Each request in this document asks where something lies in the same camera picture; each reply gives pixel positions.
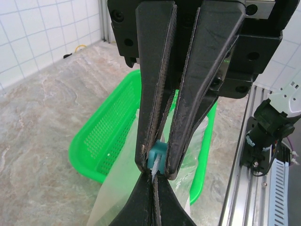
green plastic basket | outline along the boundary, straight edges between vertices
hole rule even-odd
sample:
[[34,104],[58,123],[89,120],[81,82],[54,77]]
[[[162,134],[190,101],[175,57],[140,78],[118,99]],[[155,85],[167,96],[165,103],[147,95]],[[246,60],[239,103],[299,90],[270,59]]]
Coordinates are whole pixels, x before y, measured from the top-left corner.
[[[131,72],[108,96],[71,142],[69,159],[82,175],[103,183],[126,141],[140,106],[140,70]],[[172,104],[175,107],[177,95]],[[190,203],[200,196],[205,179],[216,104],[209,112],[198,168],[190,189]]]

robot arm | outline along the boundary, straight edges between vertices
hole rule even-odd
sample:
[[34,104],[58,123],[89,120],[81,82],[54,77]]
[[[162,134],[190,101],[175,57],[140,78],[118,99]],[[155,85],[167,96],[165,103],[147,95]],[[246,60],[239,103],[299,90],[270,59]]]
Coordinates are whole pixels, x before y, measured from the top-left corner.
[[293,133],[293,125],[301,118],[300,85],[301,68],[286,86],[269,94],[254,114],[258,124],[248,133],[248,144],[263,149]]
[[[111,226],[194,225],[168,179],[176,178],[192,134],[218,97],[246,96],[263,73],[298,2],[108,0],[119,53],[130,67],[140,62],[142,82],[135,152],[142,173]],[[158,144],[176,90],[169,140]],[[258,108],[249,134],[251,144],[262,148],[292,132],[295,122],[270,102]],[[164,171],[152,183],[148,165],[154,149],[165,158]]]

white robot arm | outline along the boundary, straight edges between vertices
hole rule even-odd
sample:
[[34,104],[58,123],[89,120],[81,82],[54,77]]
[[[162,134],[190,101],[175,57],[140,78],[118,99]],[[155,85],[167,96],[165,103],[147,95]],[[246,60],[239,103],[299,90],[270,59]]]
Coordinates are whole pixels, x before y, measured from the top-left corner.
[[284,112],[287,118],[301,114],[301,67],[294,72],[293,79],[287,81],[287,85],[273,92],[268,97],[270,105],[279,113]]

wall tile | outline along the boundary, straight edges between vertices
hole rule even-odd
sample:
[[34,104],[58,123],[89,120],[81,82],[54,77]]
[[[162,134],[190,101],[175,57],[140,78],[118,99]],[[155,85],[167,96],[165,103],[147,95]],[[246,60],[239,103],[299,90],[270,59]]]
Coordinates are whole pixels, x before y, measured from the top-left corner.
[[73,0],[71,3],[75,21],[87,18],[86,3],[84,0]]
[[3,45],[5,43],[8,43],[8,39],[4,33],[2,25],[0,24],[0,45]]
[[275,61],[270,61],[270,63],[268,64],[268,66],[263,72],[263,74],[267,75],[269,79],[265,80],[264,82],[261,82],[260,80],[256,80],[256,82],[259,82],[259,84],[257,85],[269,89],[274,84],[274,81],[279,77],[284,67],[285,67],[284,65],[281,65]]
[[63,33],[66,43],[73,42],[77,39],[75,24],[64,26]]
[[297,47],[298,47],[298,44],[283,40],[280,43],[278,49],[276,50],[276,52],[273,56],[273,60],[280,62],[282,64],[287,64],[288,61],[293,56]]
[[39,70],[42,70],[43,68],[51,65],[53,63],[51,53],[45,53],[41,56],[36,57],[36,62]]
[[46,29],[61,26],[60,16],[55,6],[41,7],[41,13]]
[[88,19],[76,22],[75,27],[79,39],[89,34]]
[[27,38],[13,41],[11,45],[19,61],[19,64],[33,58]]
[[64,45],[63,31],[61,28],[53,28],[47,31],[50,49]]
[[67,53],[70,54],[70,53],[74,53],[74,50],[75,48],[79,45],[79,41],[73,41],[71,43],[68,43],[66,45],[67,47]]
[[1,85],[6,88],[24,79],[19,66],[0,73]]
[[294,21],[301,22],[301,12],[295,12],[292,16],[291,21],[286,26],[283,31],[284,40],[292,41],[298,44],[301,44],[301,29],[296,29],[296,23]]
[[38,8],[20,12],[27,35],[43,31],[44,24]]
[[95,43],[101,39],[100,29],[91,33],[92,43]]
[[0,53],[0,72],[18,65],[14,52],[9,44],[0,46]]
[[25,31],[23,29],[22,21],[18,13],[1,15],[0,21],[8,36],[9,41],[25,37]]
[[288,66],[297,68],[300,66],[301,63],[301,46],[296,48],[294,55],[290,59],[290,61],[287,63]]
[[71,2],[58,4],[62,25],[74,23]]
[[88,16],[99,13],[98,0],[86,0]]
[[30,35],[28,36],[28,40],[35,57],[50,51],[46,32]]
[[20,64],[24,77],[28,77],[38,71],[36,62],[33,60],[26,61]]
[[38,7],[38,2],[36,0],[15,0],[15,1],[17,3],[18,10]]
[[39,6],[48,6],[56,4],[55,0],[38,0]]
[[88,34],[87,36],[79,39],[79,44],[80,45],[91,45],[91,39],[90,39],[90,35]]
[[11,13],[11,12],[17,11],[17,6],[15,4],[15,1],[1,0],[0,4],[1,4],[0,14]]
[[94,32],[100,28],[100,19],[99,14],[89,17],[89,25],[90,25],[90,31]]
[[99,20],[98,0],[0,0],[3,88],[100,40]]

teal plastic clip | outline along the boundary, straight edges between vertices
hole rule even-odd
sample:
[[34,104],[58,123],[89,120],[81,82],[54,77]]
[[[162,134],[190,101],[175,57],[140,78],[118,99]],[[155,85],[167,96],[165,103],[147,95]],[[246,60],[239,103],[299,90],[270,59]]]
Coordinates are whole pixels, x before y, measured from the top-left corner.
[[160,140],[157,140],[155,145],[149,152],[149,160],[147,162],[147,168],[152,169],[154,167],[155,159],[158,154],[160,154],[161,161],[158,170],[161,174],[164,174],[165,168],[165,158],[166,158],[166,151],[167,151],[167,143],[163,143]]

